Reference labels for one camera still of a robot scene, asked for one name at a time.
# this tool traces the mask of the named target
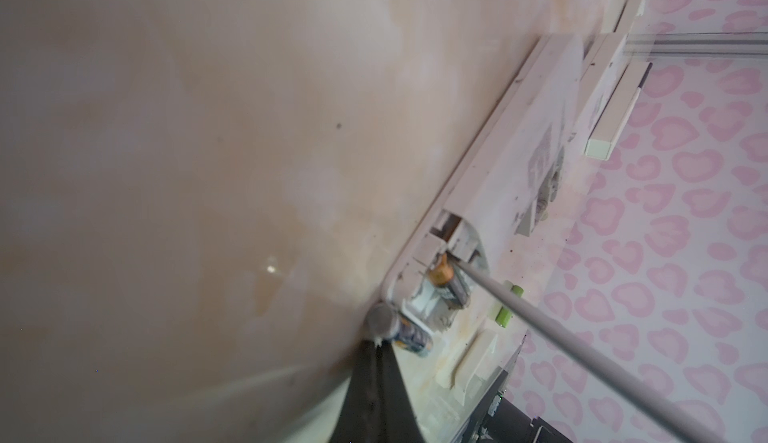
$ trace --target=battery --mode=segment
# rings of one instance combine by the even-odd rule
[[[515,296],[521,298],[523,296],[523,288],[522,286],[513,285],[512,286],[512,292]],[[512,312],[509,311],[505,306],[502,306],[502,309],[498,310],[498,315],[496,315],[496,323],[498,323],[499,326],[502,328],[506,328],[509,324],[509,320],[512,319]]]
[[[447,253],[443,253],[435,268],[427,272],[427,278],[435,286],[437,294],[446,300],[449,308],[464,309],[469,306],[469,292],[448,261]]]
[[[429,333],[384,302],[373,305],[366,316],[366,323],[375,340],[392,340],[400,348],[422,357],[432,350]]]

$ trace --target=black object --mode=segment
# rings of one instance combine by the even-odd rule
[[[424,443],[390,342],[360,343],[329,443]]]
[[[531,421],[531,433],[528,434],[527,443],[573,443],[560,431],[557,431],[539,417]]]
[[[470,441],[472,441],[472,437],[475,436],[475,433],[478,432],[478,430],[480,429],[480,426],[488,418],[488,410],[491,408],[491,404],[497,398],[499,391],[504,386],[504,383],[507,382],[508,376],[509,376],[509,373],[506,370],[502,370],[498,374],[496,379],[493,381],[490,388],[488,388],[488,390],[485,392],[485,395],[482,397],[482,400],[480,400],[478,405],[475,407],[475,410],[469,416],[469,421],[467,423],[466,429],[464,430],[464,433],[462,433],[461,443],[469,443]],[[525,423],[526,431],[528,431],[529,422],[530,420],[526,421]]]
[[[638,88],[642,89],[643,85],[645,84],[645,81],[648,79],[648,73],[650,73],[650,68],[654,67],[653,63],[648,64],[648,68],[645,69],[645,74],[643,75],[643,79],[640,80],[640,84],[638,84]]]
[[[531,434],[531,419],[507,399],[499,402],[493,417],[483,425],[494,441],[524,443]]]

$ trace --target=white pipe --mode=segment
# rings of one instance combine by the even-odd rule
[[[685,411],[648,388],[643,381],[640,381],[629,371],[581,342],[562,324],[543,314],[531,303],[519,298],[493,278],[480,273],[468,263],[457,259],[453,259],[453,261],[478,285],[485,288],[504,306],[531,325],[537,333],[541,333],[546,339],[559,346],[574,361],[577,361],[592,375],[624,396],[643,413],[656,420],[659,426],[667,429],[672,435],[686,443],[727,443],[723,438],[703,427]]]

